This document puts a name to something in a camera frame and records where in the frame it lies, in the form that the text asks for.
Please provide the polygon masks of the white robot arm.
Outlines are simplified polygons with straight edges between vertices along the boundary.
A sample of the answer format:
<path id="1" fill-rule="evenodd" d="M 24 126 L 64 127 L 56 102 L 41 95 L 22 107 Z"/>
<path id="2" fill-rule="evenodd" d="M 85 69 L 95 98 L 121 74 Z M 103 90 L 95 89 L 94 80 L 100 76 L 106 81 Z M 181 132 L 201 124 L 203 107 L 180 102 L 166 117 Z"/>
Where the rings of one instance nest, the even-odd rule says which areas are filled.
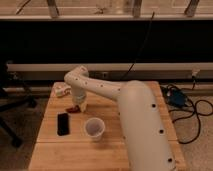
<path id="1" fill-rule="evenodd" d="M 84 66 L 66 73 L 64 81 L 76 105 L 87 91 L 117 102 L 131 171 L 177 171 L 155 95 L 145 82 L 92 79 Z"/>

